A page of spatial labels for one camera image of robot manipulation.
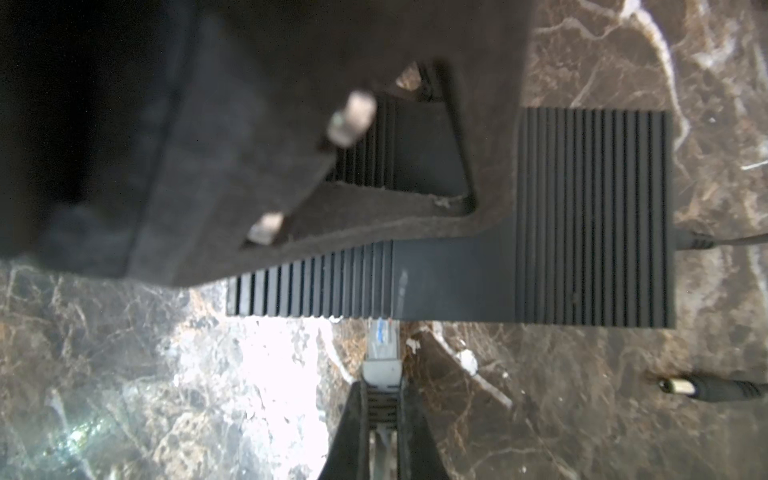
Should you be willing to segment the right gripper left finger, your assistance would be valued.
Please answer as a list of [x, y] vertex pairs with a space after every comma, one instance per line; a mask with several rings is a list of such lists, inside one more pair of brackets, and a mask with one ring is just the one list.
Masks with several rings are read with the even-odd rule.
[[367, 385], [351, 388], [319, 480], [369, 479], [369, 416]]

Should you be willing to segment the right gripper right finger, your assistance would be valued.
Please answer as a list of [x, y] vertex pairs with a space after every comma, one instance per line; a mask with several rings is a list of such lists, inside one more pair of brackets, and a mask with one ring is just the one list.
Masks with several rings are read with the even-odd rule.
[[400, 480], [450, 478], [429, 428], [418, 389], [401, 382], [397, 406], [397, 457]]

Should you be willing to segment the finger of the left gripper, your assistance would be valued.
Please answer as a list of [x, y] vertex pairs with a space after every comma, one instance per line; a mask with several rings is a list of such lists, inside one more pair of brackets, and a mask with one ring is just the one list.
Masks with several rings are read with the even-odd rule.
[[[5, 1], [1, 255], [193, 286], [478, 233], [513, 205], [533, 17], [530, 1]], [[415, 61], [467, 192], [328, 183]]]

